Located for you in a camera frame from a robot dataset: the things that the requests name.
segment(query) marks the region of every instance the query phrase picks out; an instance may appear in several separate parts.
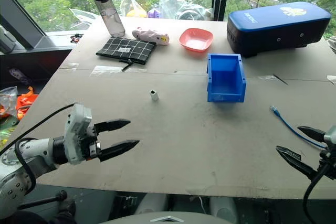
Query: yellow object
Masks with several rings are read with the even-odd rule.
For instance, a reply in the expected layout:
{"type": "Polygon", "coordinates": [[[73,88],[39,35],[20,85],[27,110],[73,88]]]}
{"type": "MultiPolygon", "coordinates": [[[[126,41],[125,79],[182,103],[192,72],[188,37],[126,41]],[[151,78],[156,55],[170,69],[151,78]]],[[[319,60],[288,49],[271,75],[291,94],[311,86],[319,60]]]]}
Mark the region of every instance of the yellow object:
{"type": "Polygon", "coordinates": [[[126,14],[126,17],[140,17],[147,18],[147,12],[145,10],[131,10],[126,14]]]}

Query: clear plastic bottle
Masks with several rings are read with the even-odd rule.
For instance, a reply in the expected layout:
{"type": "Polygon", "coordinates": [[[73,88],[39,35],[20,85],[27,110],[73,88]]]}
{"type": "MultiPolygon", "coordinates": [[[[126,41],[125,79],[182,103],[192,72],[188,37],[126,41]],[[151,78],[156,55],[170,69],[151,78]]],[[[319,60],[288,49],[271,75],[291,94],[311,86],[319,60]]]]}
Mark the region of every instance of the clear plastic bottle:
{"type": "Polygon", "coordinates": [[[123,37],[125,35],[125,28],[122,25],[121,19],[117,13],[116,7],[113,4],[113,1],[94,0],[94,2],[110,35],[123,37]]]}

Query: white label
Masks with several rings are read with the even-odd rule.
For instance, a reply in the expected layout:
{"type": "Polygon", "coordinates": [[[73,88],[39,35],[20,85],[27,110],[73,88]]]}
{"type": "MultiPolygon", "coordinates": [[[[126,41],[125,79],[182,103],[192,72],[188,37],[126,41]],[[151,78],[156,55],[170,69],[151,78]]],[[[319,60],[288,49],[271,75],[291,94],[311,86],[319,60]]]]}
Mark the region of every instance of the white label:
{"type": "Polygon", "coordinates": [[[118,52],[130,52],[131,48],[129,47],[120,47],[118,49],[118,52]]]}

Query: black checkered pouch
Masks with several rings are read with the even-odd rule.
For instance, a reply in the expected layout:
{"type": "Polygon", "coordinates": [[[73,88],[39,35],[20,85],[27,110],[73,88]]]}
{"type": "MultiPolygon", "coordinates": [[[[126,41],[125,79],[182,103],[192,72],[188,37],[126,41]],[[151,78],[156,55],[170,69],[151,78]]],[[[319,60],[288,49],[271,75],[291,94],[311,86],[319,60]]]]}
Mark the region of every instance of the black checkered pouch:
{"type": "Polygon", "coordinates": [[[155,45],[154,42],[112,36],[96,55],[119,59],[130,64],[145,65],[155,45]]]}

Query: gray table surface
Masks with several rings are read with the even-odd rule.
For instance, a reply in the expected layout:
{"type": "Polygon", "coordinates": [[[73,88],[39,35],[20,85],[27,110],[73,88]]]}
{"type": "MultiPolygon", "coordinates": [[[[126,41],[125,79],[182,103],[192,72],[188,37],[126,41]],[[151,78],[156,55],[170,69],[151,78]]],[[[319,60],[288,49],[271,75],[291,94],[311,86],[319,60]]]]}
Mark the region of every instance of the gray table surface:
{"type": "MultiPolygon", "coordinates": [[[[230,53],[225,23],[123,21],[128,35],[135,23],[152,29],[160,24],[171,36],[171,44],[158,46],[147,65],[116,72],[123,64],[95,55],[109,37],[98,21],[50,79],[12,137],[77,101],[92,108],[93,123],[115,118],[132,121],[118,131],[99,135],[103,147],[126,139],[141,142],[103,163],[94,159],[77,166],[62,165],[42,176],[39,183],[172,194],[303,197],[308,178],[289,166],[275,147],[292,149],[314,168],[319,151],[293,135],[269,107],[277,106],[293,126],[327,130],[335,124],[336,86],[325,76],[336,75],[336,57],[324,40],[307,48],[244,59],[245,102],[217,104],[206,101],[206,60],[192,58],[178,38],[188,27],[205,28],[215,36],[209,52],[230,53]],[[258,78],[273,73],[288,85],[258,78]],[[151,100],[151,89],[159,93],[158,102],[151,100]]],[[[59,114],[30,136],[62,135],[66,114],[59,114]]],[[[335,182],[323,178],[311,198],[335,199],[335,182]]]]}

